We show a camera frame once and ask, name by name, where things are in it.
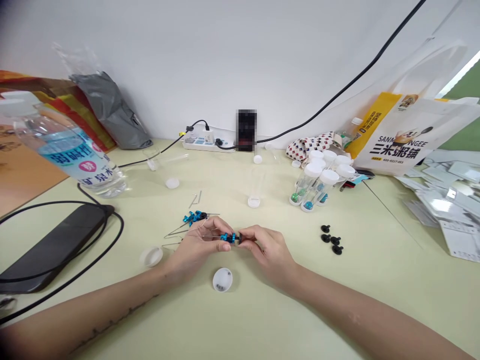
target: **gray bag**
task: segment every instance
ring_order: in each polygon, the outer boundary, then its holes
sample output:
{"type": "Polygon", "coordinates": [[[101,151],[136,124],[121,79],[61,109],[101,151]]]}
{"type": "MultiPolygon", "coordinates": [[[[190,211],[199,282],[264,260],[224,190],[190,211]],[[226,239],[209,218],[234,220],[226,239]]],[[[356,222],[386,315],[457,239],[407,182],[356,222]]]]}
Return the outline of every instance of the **gray bag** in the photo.
{"type": "Polygon", "coordinates": [[[73,74],[69,78],[83,91],[95,116],[120,149],[143,149],[153,144],[106,72],[73,74]]]}

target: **patterned fabric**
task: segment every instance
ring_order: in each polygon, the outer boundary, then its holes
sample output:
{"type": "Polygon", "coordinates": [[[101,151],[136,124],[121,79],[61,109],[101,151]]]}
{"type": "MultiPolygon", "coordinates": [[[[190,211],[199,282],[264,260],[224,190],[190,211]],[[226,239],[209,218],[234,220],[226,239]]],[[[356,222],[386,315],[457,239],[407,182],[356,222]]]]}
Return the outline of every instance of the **patterned fabric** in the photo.
{"type": "Polygon", "coordinates": [[[304,162],[311,150],[326,150],[333,143],[334,132],[325,132],[315,137],[305,137],[287,146],[285,154],[293,160],[304,162]]]}

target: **hand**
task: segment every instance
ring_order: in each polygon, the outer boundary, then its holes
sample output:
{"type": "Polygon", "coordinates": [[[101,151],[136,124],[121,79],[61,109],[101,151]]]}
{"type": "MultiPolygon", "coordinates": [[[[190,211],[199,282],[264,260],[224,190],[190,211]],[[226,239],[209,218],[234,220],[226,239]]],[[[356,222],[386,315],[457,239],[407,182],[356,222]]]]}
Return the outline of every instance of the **hand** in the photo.
{"type": "Polygon", "coordinates": [[[272,283],[282,290],[289,291],[298,281],[300,266],[292,258],[282,233],[258,225],[244,228],[239,232],[242,242],[238,247],[252,253],[272,283]]]}
{"type": "Polygon", "coordinates": [[[218,238],[202,237],[233,234],[233,229],[218,216],[194,222],[175,252],[168,258],[161,271],[179,285],[190,280],[207,261],[210,254],[230,251],[230,244],[218,238]]]}

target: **white wall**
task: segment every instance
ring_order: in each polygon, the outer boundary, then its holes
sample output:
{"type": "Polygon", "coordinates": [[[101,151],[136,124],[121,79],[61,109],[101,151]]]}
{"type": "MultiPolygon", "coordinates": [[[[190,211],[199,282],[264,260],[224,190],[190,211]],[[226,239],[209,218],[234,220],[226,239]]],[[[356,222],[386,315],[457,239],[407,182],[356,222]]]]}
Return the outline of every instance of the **white wall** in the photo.
{"type": "MultiPolygon", "coordinates": [[[[427,0],[339,101],[417,49],[456,2],[427,0]]],[[[257,109],[258,134],[276,135],[304,122],[360,72],[416,3],[15,0],[0,18],[0,69],[66,77],[52,42],[66,49],[87,45],[152,137],[173,139],[198,119],[234,130],[237,109],[257,109]]],[[[478,10],[476,0],[464,0],[438,31],[470,46],[461,65],[480,49],[478,10]]],[[[326,113],[275,145],[345,121],[326,113]]]]}

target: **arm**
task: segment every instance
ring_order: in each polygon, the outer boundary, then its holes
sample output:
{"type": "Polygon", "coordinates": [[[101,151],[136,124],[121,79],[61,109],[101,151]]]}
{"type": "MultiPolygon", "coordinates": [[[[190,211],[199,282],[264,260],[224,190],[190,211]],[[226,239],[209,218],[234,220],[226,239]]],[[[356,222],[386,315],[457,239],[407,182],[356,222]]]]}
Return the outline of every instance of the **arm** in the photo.
{"type": "Polygon", "coordinates": [[[150,300],[191,279],[210,254],[229,251],[230,245],[222,240],[200,237],[218,231],[233,232],[217,216],[196,222],[165,264],[20,320],[0,330],[0,339],[13,359],[64,359],[150,300]]]}
{"type": "Polygon", "coordinates": [[[280,232],[255,225],[240,233],[247,240],[239,247],[251,251],[277,287],[314,307],[374,359],[473,360],[404,313],[298,265],[280,232]]]}

